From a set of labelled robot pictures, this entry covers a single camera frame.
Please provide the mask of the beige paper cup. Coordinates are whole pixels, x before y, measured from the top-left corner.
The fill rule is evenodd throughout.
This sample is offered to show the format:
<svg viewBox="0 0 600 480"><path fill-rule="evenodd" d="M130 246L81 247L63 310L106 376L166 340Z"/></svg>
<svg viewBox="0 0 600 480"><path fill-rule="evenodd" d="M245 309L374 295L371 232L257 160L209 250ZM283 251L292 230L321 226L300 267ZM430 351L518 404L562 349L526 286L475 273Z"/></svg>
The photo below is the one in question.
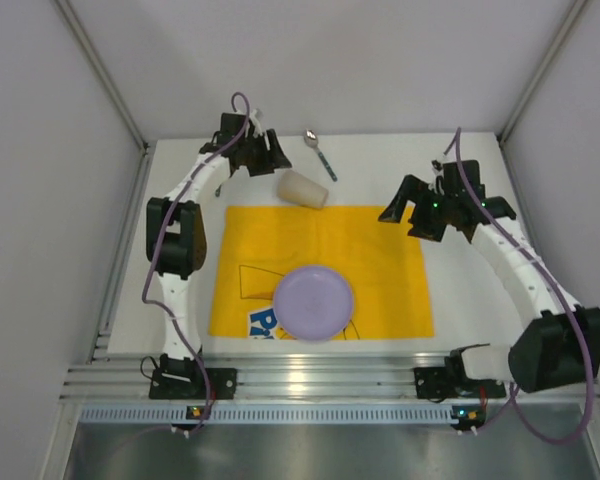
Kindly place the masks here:
<svg viewBox="0 0 600 480"><path fill-rule="evenodd" d="M309 178L289 170L280 177L276 195L288 203L320 210L325 206L329 191Z"/></svg>

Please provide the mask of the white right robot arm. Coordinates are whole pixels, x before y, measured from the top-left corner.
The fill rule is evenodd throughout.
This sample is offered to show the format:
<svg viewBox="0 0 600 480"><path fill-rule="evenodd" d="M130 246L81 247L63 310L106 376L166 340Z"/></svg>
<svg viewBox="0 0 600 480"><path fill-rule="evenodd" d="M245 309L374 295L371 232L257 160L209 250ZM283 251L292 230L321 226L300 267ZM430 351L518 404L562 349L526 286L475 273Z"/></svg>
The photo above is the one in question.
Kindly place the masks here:
<svg viewBox="0 0 600 480"><path fill-rule="evenodd" d="M487 196L478 161L436 161L433 169L431 183L405 176L379 221L400 223L412 203L410 236L439 242L449 226L461 232L500 280L522 325L511 346L453 350L445 359L448 369L463 383L512 382L526 393L596 379L600 308L584 307L553 279L509 202Z"/></svg>

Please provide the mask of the purple plastic plate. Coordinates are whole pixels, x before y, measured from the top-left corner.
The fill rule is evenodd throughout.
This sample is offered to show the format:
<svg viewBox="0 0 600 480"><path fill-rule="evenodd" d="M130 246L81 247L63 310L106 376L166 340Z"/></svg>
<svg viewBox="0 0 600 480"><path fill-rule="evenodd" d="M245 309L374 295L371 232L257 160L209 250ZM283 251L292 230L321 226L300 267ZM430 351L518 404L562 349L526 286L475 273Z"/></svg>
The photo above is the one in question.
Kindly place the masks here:
<svg viewBox="0 0 600 480"><path fill-rule="evenodd" d="M349 325L354 294L337 271L308 265L294 269L279 281L272 308L282 329L294 339L328 341Z"/></svg>

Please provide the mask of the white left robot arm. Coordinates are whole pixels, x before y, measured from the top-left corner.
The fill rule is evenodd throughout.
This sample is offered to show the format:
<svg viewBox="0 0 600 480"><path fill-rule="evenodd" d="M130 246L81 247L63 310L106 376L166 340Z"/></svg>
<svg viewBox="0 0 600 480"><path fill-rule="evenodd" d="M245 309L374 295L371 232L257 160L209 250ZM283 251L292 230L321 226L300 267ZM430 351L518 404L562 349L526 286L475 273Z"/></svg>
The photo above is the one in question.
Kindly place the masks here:
<svg viewBox="0 0 600 480"><path fill-rule="evenodd" d="M236 110L221 115L219 130L201 147L184 178L166 195L148 200L150 266L141 298L165 317L159 377L194 386L204 382L202 342L198 328L189 326L188 313L189 289L207 254L203 204L242 168L256 177L290 167L276 132L263 129L256 113Z"/></svg>

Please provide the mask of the yellow pikachu cloth placemat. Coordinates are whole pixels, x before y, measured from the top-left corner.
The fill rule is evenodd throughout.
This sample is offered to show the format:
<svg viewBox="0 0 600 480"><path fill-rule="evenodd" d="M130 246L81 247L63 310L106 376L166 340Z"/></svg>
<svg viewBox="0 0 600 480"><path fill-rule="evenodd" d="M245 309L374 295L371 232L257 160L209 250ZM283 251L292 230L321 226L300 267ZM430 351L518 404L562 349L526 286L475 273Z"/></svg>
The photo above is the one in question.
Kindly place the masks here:
<svg viewBox="0 0 600 480"><path fill-rule="evenodd" d="M209 333L289 339L272 310L292 270L329 267L352 288L353 317L338 341L430 338L434 320L417 239L378 221L379 206L231 206L218 259Z"/></svg>

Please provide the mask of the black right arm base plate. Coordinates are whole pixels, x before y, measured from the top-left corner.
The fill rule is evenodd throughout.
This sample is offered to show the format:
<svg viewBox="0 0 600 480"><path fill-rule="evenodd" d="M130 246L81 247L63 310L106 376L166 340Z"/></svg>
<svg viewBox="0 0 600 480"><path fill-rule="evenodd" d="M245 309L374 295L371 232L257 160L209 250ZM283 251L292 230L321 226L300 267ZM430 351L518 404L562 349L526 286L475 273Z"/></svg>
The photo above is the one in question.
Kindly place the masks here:
<svg viewBox="0 0 600 480"><path fill-rule="evenodd" d="M494 380L460 380L444 367L413 369L416 396L420 400L441 403L448 399L502 399L503 384Z"/></svg>

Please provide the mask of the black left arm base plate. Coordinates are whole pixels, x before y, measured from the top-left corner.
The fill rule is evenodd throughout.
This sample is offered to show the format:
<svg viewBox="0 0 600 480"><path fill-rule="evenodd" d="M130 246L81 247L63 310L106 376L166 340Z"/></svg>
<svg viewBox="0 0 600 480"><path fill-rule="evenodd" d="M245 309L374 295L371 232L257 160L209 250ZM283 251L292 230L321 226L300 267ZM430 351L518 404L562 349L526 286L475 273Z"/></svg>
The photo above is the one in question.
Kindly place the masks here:
<svg viewBox="0 0 600 480"><path fill-rule="evenodd" d="M234 368L208 368L211 400L231 400L237 388L237 373ZM199 371L193 377L185 377L162 369L152 374L149 389L152 400L205 400L206 384Z"/></svg>

